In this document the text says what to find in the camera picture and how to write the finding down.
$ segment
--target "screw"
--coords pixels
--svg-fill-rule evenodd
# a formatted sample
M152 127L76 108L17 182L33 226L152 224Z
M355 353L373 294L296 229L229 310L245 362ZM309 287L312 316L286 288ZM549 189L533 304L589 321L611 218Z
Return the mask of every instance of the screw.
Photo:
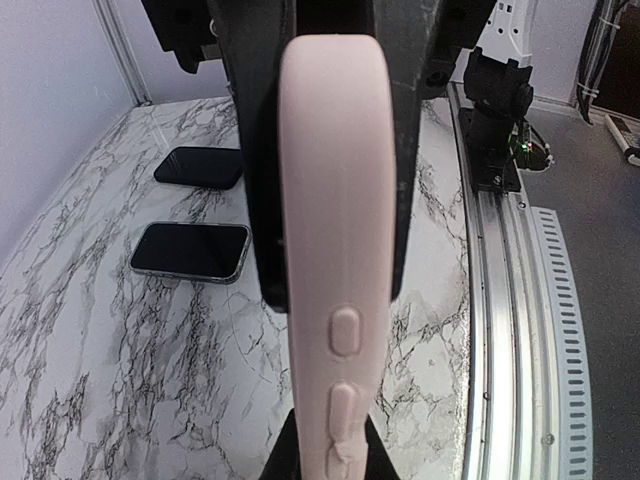
M553 436L553 434L548 433L546 434L543 438L542 438L542 444L546 445L547 447L553 445L556 441L556 437Z

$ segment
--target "white wall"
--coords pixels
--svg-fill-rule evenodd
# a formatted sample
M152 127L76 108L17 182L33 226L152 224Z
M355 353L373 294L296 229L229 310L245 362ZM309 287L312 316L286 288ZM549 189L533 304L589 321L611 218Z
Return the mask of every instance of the white wall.
M75 164L133 105L89 0L3 0L0 264Z
M111 0L154 103L227 96L222 61L202 62L196 75L184 72L173 52L163 52L142 0Z
M533 76L536 97L571 103L578 61L596 0L539 0L533 30ZM466 56L453 75L461 82Z

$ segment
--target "pink phone case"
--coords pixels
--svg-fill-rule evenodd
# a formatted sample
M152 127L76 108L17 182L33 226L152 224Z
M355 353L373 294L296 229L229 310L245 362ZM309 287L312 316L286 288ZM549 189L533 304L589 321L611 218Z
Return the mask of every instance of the pink phone case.
M294 39L282 61L280 168L289 346L303 480L362 480L387 351L396 169L380 45Z

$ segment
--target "marble table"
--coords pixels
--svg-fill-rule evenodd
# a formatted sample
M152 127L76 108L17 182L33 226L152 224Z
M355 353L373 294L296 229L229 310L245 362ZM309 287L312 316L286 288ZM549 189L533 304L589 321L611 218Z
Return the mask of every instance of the marble table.
M0 278L0 476L256 479L292 407L286 317L255 259L229 286L146 277L159 220L248 224L244 186L161 185L180 145L237 147L229 99L137 108L84 158ZM459 478L469 369L466 235L444 99L424 105L407 267L371 412L401 478Z

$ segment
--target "black smartphone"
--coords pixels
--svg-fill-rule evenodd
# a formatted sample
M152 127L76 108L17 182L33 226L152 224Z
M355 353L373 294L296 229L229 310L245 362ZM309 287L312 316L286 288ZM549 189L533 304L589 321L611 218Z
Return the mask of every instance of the black smartphone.
M229 190L242 175L242 151L230 148L178 147L153 173L158 182Z
M131 257L138 273L204 282L233 283L251 242L244 225L152 223Z

